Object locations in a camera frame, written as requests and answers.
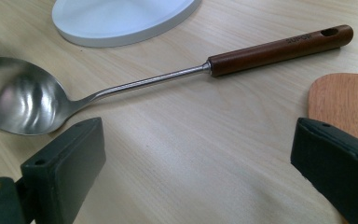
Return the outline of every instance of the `light wood tabletop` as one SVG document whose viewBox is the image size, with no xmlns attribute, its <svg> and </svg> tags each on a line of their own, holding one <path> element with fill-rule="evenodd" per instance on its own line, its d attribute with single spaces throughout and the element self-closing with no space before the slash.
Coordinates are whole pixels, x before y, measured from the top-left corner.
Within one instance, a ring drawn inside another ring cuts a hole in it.
<svg viewBox="0 0 358 224">
<path fill-rule="evenodd" d="M 0 56 L 53 74 L 71 99 L 203 64 L 209 56 L 348 24 L 352 42 L 213 78 L 186 77 L 106 98 L 39 136 L 0 133 L 0 176 L 73 124 L 103 120 L 106 164 L 75 223 L 341 223 L 290 164 L 318 77 L 358 73 L 358 1 L 204 0 L 146 41 L 93 49 L 63 39 L 53 0 L 0 0 Z"/>
</svg>

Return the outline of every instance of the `wooden cutting board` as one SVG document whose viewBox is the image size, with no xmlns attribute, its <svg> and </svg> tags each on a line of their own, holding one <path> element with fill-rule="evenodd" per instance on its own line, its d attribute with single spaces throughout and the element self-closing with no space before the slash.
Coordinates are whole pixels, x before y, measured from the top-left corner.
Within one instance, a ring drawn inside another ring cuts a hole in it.
<svg viewBox="0 0 358 224">
<path fill-rule="evenodd" d="M 358 138 L 358 74 L 337 73 L 310 87 L 309 118 L 332 124 Z"/>
</svg>

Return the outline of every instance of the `stainless steel bowl of ladle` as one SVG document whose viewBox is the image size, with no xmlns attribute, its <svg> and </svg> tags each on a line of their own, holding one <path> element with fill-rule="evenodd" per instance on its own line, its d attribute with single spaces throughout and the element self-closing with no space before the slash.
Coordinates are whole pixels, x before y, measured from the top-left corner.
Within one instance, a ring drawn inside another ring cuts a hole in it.
<svg viewBox="0 0 358 224">
<path fill-rule="evenodd" d="M 218 77 L 339 48 L 351 42 L 353 30 L 341 25 L 304 36 L 215 55 L 202 65 L 98 91 L 78 101 L 69 100 L 61 84 L 44 69 L 23 60 L 0 57 L 0 131 L 24 135 L 51 133 L 77 111 L 104 97 L 201 72 Z"/>
</svg>

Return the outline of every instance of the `wooden handle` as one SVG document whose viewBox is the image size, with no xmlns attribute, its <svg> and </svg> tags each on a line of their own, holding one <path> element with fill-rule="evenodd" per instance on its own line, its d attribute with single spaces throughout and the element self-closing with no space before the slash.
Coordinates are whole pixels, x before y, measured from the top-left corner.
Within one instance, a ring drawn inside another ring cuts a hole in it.
<svg viewBox="0 0 358 224">
<path fill-rule="evenodd" d="M 219 77 L 269 63 L 336 49 L 349 44 L 352 38 L 352 28 L 349 25 L 340 25 L 248 49 L 211 56 L 207 62 L 211 65 L 212 76 Z"/>
</svg>

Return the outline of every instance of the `black plastic part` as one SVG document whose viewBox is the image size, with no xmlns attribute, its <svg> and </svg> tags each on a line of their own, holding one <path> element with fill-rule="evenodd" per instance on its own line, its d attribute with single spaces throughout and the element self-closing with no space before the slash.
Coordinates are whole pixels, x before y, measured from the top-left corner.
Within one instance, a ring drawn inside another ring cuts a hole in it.
<svg viewBox="0 0 358 224">
<path fill-rule="evenodd" d="M 0 224 L 25 223 L 16 185 L 11 178 L 0 177 Z"/>
<path fill-rule="evenodd" d="M 41 207 L 36 223 L 73 223 L 104 162 L 101 119 L 72 126 L 26 161 L 24 184 L 36 191 Z"/>
<path fill-rule="evenodd" d="M 313 120 L 298 119 L 291 163 L 351 224 L 358 223 L 358 139 Z"/>
</svg>

